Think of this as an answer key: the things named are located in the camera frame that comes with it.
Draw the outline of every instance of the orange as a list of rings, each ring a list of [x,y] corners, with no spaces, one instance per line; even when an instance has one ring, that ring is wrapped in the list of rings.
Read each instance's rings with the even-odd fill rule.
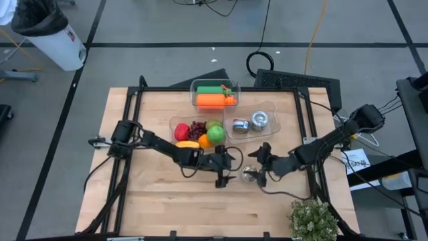
[[[212,146],[212,144],[208,140],[207,134],[201,135],[201,137],[199,137],[198,139],[198,143],[201,146],[201,148],[208,148]]]

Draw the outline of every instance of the gray floor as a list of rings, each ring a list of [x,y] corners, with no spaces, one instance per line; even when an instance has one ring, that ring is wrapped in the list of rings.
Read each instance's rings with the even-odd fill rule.
[[[258,42],[267,3],[241,0],[230,17],[222,18],[205,6],[179,6],[171,0],[107,0],[94,42]],[[428,2],[395,3],[412,40],[428,42],[423,17]],[[83,41],[99,4],[100,0],[79,0],[75,7],[62,6]],[[226,12],[232,4],[218,0],[213,7]],[[265,42],[309,42],[321,8],[322,2],[315,0],[272,0]],[[9,26],[3,29],[15,41],[22,40]],[[0,43],[5,42],[7,39],[0,36]],[[387,1],[330,0],[316,42],[405,43],[405,39]],[[6,49],[0,48],[0,58]],[[0,240],[13,240],[17,235],[74,77],[39,50],[26,50],[43,62],[39,82],[8,80],[0,84],[0,103],[10,104],[15,111],[0,139],[0,216],[8,217],[0,219]],[[274,58],[276,70],[304,71],[306,48],[263,50]],[[136,85],[141,74],[149,86],[168,86],[219,68],[225,68],[242,86],[252,86],[245,59],[253,51],[255,48],[244,47],[91,48],[27,237],[73,234],[93,155],[87,140],[98,133],[109,88]],[[417,51],[428,64],[428,49]],[[258,58],[251,65],[268,68],[268,63]],[[33,67],[35,64],[19,52],[1,66],[6,70]],[[308,74],[340,79],[347,113],[364,103],[383,105],[395,96],[395,80],[420,75],[408,48],[314,48]],[[381,144],[379,150],[390,155],[415,148],[402,109],[387,115],[385,127],[375,137]],[[404,231],[396,210],[368,202],[371,193],[353,195],[363,234],[394,238]]]

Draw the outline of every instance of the green plant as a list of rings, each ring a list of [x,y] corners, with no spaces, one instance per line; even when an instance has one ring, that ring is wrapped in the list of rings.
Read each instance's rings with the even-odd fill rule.
[[[294,201],[290,230],[293,237],[303,241],[336,240],[337,221],[328,211],[328,204],[316,200]]]

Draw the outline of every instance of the wooden table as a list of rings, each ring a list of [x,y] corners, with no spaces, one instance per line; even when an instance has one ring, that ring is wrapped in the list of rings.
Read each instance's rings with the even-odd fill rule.
[[[324,88],[310,88],[310,98],[313,102],[329,106]],[[117,121],[122,118],[125,99],[126,88],[110,89],[100,128],[101,136],[111,137]],[[294,95],[289,92],[243,92],[240,105],[259,104],[267,100],[275,104],[281,124],[281,130],[267,141],[272,146],[272,153],[284,156],[288,150],[302,144]],[[301,103],[309,132],[304,101]],[[330,112],[314,104],[312,109],[320,137],[334,129]],[[170,140],[170,119],[195,115],[188,92],[143,92],[138,121],[145,129]],[[245,155],[243,166],[260,166],[255,158],[246,156],[260,145],[260,141],[235,145]],[[92,169],[105,160],[106,153],[106,149],[95,150]],[[333,155],[341,158],[338,151],[334,151]],[[83,230],[104,205],[112,163],[103,166],[89,180],[76,231]],[[324,169],[333,206],[348,225],[359,232],[344,165],[330,158],[325,162]],[[240,177],[241,170],[232,174]],[[263,232],[270,232],[273,237],[290,237],[288,216],[294,198],[266,195],[255,183],[246,183],[242,178],[232,179],[226,188],[216,189],[216,179],[217,174],[204,171],[185,179],[171,158],[153,150],[134,151],[120,235],[169,236],[171,230],[176,230],[179,236],[260,237]],[[279,183],[268,180],[266,189],[284,190],[300,197],[309,196],[305,171],[290,173]],[[116,206],[110,216],[111,230],[115,213]]]

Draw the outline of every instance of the tin can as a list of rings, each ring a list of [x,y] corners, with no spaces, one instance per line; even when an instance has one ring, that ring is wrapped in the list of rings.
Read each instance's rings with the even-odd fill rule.
[[[268,121],[268,114],[266,114],[266,112],[254,112],[251,116],[251,129],[253,129],[253,131],[262,131],[268,125]]]
[[[235,131],[236,133],[247,133],[249,131],[251,124],[249,123],[248,120],[244,120],[244,119],[233,119],[233,131]]]

